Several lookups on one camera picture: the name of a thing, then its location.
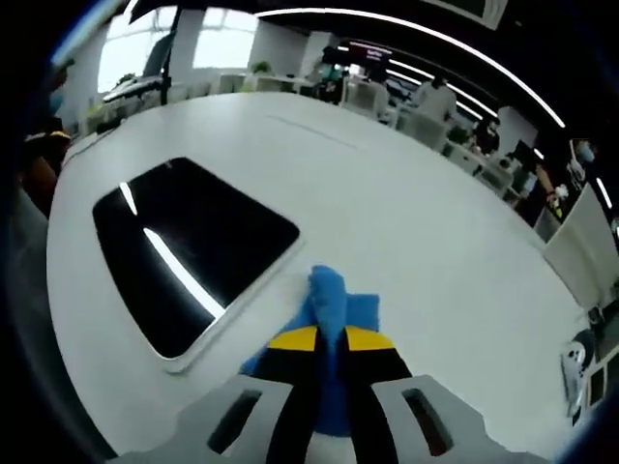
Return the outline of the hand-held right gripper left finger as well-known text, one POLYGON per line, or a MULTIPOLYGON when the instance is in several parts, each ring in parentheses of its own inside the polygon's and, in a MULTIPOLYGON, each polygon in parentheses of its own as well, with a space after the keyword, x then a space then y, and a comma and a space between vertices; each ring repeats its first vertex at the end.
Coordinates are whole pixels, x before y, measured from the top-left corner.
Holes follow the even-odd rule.
POLYGON ((302 463, 314 428, 319 330, 276 335, 252 376, 239 374, 178 416, 146 463, 302 463))

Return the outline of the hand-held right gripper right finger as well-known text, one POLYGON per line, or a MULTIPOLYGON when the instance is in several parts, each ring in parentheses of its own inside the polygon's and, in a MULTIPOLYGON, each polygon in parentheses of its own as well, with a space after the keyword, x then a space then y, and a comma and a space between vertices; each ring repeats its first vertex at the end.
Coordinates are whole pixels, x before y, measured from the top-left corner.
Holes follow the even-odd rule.
POLYGON ((343 381, 360 463, 485 463, 480 413, 428 375, 413 375, 382 333, 347 326, 343 381))

